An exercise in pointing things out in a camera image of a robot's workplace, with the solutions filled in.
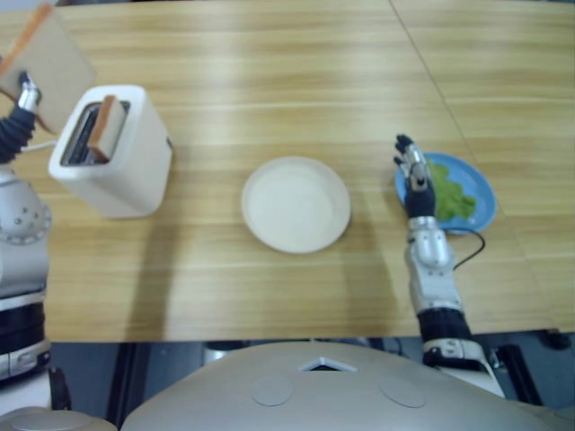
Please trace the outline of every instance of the cable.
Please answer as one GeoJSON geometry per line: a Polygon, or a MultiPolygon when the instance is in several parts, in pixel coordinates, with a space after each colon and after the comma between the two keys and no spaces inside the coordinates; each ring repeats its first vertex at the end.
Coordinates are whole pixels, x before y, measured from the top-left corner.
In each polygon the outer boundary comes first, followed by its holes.
{"type": "Polygon", "coordinates": [[[467,256],[464,259],[459,260],[456,265],[453,267],[453,270],[455,271],[456,269],[458,269],[459,267],[461,267],[464,263],[466,263],[467,261],[473,259],[475,256],[477,256],[479,253],[481,253],[483,251],[483,249],[485,248],[485,238],[483,238],[483,236],[477,232],[474,231],[473,229],[469,229],[468,227],[453,227],[450,229],[446,229],[446,232],[458,232],[458,231],[465,231],[468,233],[471,233],[473,235],[475,235],[477,238],[479,238],[479,241],[482,242],[482,245],[480,245],[479,249],[477,249],[476,251],[474,251],[473,253],[471,253],[469,256],[467,256]]]}
{"type": "Polygon", "coordinates": [[[54,146],[57,143],[58,143],[58,141],[48,141],[48,142],[44,142],[43,144],[23,146],[22,152],[28,153],[29,151],[41,150],[42,148],[48,148],[49,146],[54,146]]]}
{"type": "Polygon", "coordinates": [[[402,341],[399,339],[399,337],[394,337],[394,340],[397,343],[397,355],[405,356],[403,354],[403,343],[402,343],[402,341]]]}

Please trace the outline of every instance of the blue plate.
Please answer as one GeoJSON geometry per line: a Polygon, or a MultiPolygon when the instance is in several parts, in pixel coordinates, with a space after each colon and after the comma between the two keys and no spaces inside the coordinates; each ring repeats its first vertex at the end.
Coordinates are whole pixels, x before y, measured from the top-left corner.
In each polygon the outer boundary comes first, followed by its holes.
{"type": "MultiPolygon", "coordinates": [[[[497,212],[495,193],[481,172],[457,157],[443,153],[425,153],[425,159],[434,164],[442,164],[449,169],[447,178],[458,182],[464,188],[464,194],[476,199],[475,212],[467,220],[455,216],[451,220],[440,221],[441,229],[465,227],[480,232],[491,224],[497,212]]],[[[398,169],[395,173],[395,191],[402,202],[405,202],[405,179],[398,169]]]]}

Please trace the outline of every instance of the bread slice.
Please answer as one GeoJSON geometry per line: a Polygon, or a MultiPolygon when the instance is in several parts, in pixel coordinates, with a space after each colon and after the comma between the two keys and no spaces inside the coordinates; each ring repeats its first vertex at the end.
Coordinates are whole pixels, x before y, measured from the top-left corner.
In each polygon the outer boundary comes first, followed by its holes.
{"type": "Polygon", "coordinates": [[[110,161],[116,149],[126,115],[124,107],[116,96],[109,94],[104,97],[92,133],[88,138],[88,148],[92,151],[97,162],[107,163],[110,161]]]}
{"type": "Polygon", "coordinates": [[[36,8],[0,62],[0,92],[16,101],[20,95],[19,76],[24,71],[40,88],[40,124],[53,133],[66,124],[96,77],[50,4],[36,8]]]}

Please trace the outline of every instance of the black cable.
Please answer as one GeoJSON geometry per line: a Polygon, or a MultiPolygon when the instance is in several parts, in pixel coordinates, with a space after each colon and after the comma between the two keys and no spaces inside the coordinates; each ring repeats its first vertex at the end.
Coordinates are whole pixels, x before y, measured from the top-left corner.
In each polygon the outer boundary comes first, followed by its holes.
{"type": "Polygon", "coordinates": [[[394,340],[397,343],[397,355],[404,356],[402,341],[399,339],[399,337],[394,337],[394,340]]]}
{"type": "Polygon", "coordinates": [[[467,261],[473,259],[475,256],[477,256],[479,253],[481,253],[483,251],[483,249],[485,248],[485,238],[483,238],[483,236],[477,232],[474,231],[473,229],[469,229],[468,227],[453,227],[450,229],[446,229],[446,232],[458,232],[458,231],[465,231],[468,233],[471,233],[472,235],[475,235],[477,238],[479,238],[479,241],[482,242],[482,245],[479,247],[479,249],[477,249],[476,251],[474,251],[473,253],[471,253],[469,256],[467,256],[464,259],[459,260],[456,265],[453,267],[453,270],[455,271],[456,269],[458,269],[459,267],[461,267],[464,263],[466,263],[467,261]]]}

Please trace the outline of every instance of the table surface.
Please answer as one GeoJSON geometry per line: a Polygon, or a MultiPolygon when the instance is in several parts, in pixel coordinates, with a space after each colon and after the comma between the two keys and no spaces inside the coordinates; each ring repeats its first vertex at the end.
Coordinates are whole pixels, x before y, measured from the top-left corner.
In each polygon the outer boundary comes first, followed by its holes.
{"type": "MultiPolygon", "coordinates": [[[[149,91],[174,142],[153,215],[105,220],[48,176],[47,331],[57,341],[418,333],[393,188],[394,136],[483,171],[499,211],[455,273],[475,332],[573,328],[572,5],[402,0],[161,2],[67,7],[98,84],[149,91]],[[243,224],[269,159],[316,158],[345,181],[347,232],[282,254],[243,224]]],[[[0,48],[25,13],[0,14],[0,48]]],[[[4,101],[2,108],[8,109],[4,101]]],[[[39,132],[34,143],[53,137],[39,132]]],[[[473,237],[450,237],[458,256],[473,237]]]]}

